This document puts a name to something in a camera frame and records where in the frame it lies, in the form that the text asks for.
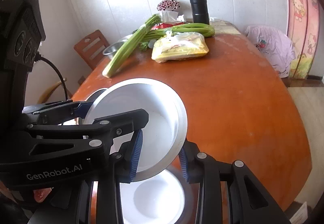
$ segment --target wooden table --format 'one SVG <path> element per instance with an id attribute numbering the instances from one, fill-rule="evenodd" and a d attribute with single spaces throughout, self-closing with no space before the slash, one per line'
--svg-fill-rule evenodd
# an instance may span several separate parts
<path id="1" fill-rule="evenodd" d="M 151 50 L 135 52 L 113 78 L 102 76 L 104 59 L 73 100 L 100 88 L 145 77 L 172 87 L 188 115 L 187 139 L 219 161 L 239 159 L 285 210 L 311 171 L 306 132 L 286 87 L 243 35 L 207 38 L 202 58 L 156 63 Z"/>

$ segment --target celery bunch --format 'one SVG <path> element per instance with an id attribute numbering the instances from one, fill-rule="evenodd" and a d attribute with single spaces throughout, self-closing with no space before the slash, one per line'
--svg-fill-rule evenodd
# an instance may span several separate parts
<path id="1" fill-rule="evenodd" d="M 213 26 L 203 24 L 203 23 L 188 23 L 188 24 L 173 26 L 166 29 L 151 30 L 149 33 L 146 34 L 146 36 L 142 39 L 141 42 L 162 38 L 165 36 L 166 31 L 168 30 L 172 30 L 172 32 L 181 32 L 181 33 L 198 32 L 202 34 L 204 37 L 214 36 L 215 34 L 215 29 Z"/>
<path id="2" fill-rule="evenodd" d="M 124 63 L 129 55 L 134 51 L 136 46 L 142 42 L 142 39 L 150 31 L 150 29 L 161 22 L 160 16 L 154 14 L 150 17 L 116 52 L 114 58 L 109 62 L 103 70 L 102 75 L 110 78 L 117 69 Z"/>

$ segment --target black water bottle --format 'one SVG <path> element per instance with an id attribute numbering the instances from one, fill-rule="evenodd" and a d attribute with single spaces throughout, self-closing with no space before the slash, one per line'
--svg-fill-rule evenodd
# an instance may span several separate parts
<path id="1" fill-rule="evenodd" d="M 190 0 L 192 18 L 194 23 L 205 23 L 209 25 L 207 0 Z"/>

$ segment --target tiled floor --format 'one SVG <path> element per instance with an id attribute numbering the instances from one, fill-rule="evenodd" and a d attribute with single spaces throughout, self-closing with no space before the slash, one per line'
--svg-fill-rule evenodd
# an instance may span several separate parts
<path id="1" fill-rule="evenodd" d="M 324 191 L 324 87 L 289 87 L 307 133 L 312 171 L 296 201 L 315 207 Z"/>

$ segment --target yellow package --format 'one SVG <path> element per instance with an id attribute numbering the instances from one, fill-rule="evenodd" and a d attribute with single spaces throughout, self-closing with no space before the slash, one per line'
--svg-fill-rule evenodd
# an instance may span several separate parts
<path id="1" fill-rule="evenodd" d="M 209 49 L 203 35 L 197 32 L 174 33 L 166 32 L 166 37 L 157 40 L 152 51 L 152 60 L 158 63 L 167 60 L 184 60 L 202 57 Z"/>

